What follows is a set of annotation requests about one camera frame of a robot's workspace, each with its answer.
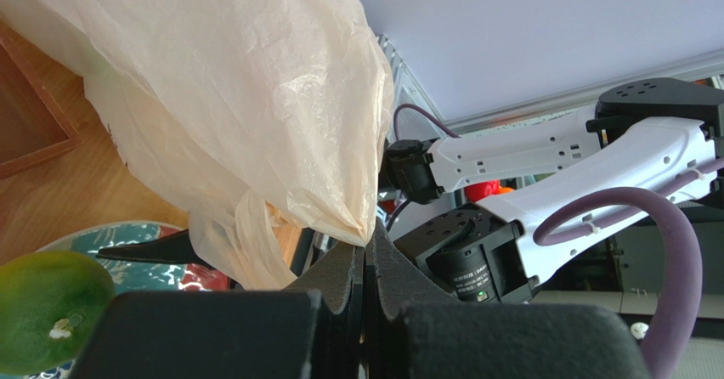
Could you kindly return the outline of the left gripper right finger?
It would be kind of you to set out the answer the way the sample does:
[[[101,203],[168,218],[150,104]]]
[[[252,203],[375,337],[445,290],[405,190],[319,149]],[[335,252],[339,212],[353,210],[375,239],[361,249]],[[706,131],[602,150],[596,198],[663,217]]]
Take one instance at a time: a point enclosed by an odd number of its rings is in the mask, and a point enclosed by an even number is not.
[[[620,317],[578,304],[464,303],[429,281],[378,223],[365,252],[371,378],[646,378]]]

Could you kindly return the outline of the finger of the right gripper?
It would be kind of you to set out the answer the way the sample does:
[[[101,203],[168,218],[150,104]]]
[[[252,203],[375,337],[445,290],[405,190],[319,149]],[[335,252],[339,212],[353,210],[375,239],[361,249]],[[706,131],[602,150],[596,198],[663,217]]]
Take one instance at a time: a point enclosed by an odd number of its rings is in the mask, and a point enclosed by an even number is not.
[[[159,264],[196,264],[216,270],[195,252],[187,229],[152,241],[99,249],[97,258]]]

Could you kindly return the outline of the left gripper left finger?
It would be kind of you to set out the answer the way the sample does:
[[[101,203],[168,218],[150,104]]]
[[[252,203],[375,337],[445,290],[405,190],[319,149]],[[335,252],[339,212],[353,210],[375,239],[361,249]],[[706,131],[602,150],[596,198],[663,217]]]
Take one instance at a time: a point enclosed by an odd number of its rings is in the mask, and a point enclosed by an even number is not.
[[[74,378],[355,378],[365,251],[336,246],[280,291],[116,297]]]

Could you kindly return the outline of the translucent beige plastic bag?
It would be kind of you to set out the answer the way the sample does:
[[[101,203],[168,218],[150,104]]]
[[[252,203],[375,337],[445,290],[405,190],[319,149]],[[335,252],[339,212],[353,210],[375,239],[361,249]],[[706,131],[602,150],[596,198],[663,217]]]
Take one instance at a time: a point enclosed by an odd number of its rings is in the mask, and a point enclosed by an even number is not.
[[[243,286],[293,281],[283,223],[370,241],[394,86],[359,0],[1,0],[1,16],[83,78],[129,171]]]

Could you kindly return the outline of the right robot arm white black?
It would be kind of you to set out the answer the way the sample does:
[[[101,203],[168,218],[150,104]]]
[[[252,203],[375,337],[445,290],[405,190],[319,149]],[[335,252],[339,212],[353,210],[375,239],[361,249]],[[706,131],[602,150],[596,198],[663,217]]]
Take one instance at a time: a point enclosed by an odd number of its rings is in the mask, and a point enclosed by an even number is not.
[[[495,178],[536,184],[470,200],[395,240],[430,281],[462,301],[523,303],[597,242],[640,220],[616,198],[640,192],[675,209],[723,204],[723,92],[672,78],[632,82],[597,104],[525,129],[402,140],[383,158],[381,192],[427,204]]]

